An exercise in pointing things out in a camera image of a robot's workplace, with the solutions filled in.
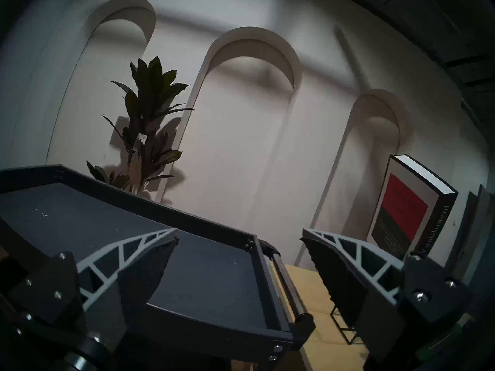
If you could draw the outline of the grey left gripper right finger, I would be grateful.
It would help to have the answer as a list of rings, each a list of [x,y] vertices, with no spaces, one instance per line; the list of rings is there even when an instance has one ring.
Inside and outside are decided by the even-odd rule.
[[[301,241],[347,328],[383,361],[405,329],[402,261],[367,241],[314,229],[303,229]]]

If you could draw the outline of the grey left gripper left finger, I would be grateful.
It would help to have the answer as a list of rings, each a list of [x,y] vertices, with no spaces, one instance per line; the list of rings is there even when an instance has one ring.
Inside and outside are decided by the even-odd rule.
[[[77,263],[86,327],[110,349],[160,285],[178,232],[167,228],[111,242]]]

